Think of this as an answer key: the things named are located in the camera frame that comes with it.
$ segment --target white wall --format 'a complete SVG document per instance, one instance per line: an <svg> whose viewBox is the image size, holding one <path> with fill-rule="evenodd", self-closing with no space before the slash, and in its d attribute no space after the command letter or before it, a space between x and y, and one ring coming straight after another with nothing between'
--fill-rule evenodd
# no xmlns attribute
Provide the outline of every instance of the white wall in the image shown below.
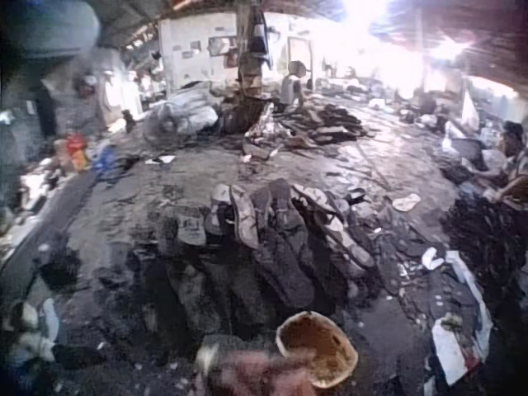
<svg viewBox="0 0 528 396"><path fill-rule="evenodd" d="M263 77L279 78L287 74L288 37L298 37L312 42L313 64L321 69L323 56L332 56L336 43L342 39L341 26L324 19L308 19L274 12L267 12L268 28L280 33L278 40L270 40L270 52L273 68L264 66ZM163 67L169 89L176 89L194 80L209 79L225 83L234 81L238 76L237 68L225 68L224 56L211 57L207 46L210 37L236 36L236 17L230 13L211 13L188 16L175 20L163 20L160 23L160 42L163 55ZM194 53L189 59L182 58L182 52L191 51L191 42L200 41L201 52Z"/></svg>

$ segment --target ceiling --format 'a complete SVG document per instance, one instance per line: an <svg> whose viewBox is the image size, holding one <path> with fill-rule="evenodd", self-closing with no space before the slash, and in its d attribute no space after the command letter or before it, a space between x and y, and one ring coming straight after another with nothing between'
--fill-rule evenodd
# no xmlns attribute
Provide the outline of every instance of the ceiling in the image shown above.
<svg viewBox="0 0 528 396"><path fill-rule="evenodd" d="M234 9L235 0L88 0L101 19L101 44L124 47L165 17ZM306 17L347 18L342 0L262 0L267 11ZM528 94L528 5L522 0L389 0L370 28L381 40L417 48L417 9L423 48L446 38L471 42L459 57L466 73L510 85Z"/></svg>

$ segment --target shirt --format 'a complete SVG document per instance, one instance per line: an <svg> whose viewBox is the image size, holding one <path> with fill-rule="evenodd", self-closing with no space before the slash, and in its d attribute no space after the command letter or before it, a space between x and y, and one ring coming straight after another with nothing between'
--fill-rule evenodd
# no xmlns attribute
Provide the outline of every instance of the shirt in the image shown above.
<svg viewBox="0 0 528 396"><path fill-rule="evenodd" d="M284 77L280 90L280 103L283 105L293 105L299 97L300 79L293 74Z"/></svg>

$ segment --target worker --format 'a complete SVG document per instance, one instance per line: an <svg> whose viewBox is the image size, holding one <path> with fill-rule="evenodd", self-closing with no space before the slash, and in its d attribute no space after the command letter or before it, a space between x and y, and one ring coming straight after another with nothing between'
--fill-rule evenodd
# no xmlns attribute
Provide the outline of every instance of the worker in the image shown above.
<svg viewBox="0 0 528 396"><path fill-rule="evenodd" d="M498 171L470 171L477 177L491 181L499 187L496 191L487 191L491 201L511 198L528 203L528 148L524 142L524 130L521 124L506 121L503 126L499 149L507 160Z"/></svg>
<svg viewBox="0 0 528 396"><path fill-rule="evenodd" d="M303 87L300 79L306 75L306 66L299 60L293 60L288 65L290 72L282 80L280 89L280 103L278 111L283 112L287 106L292 106L296 102L299 106L304 104Z"/></svg>

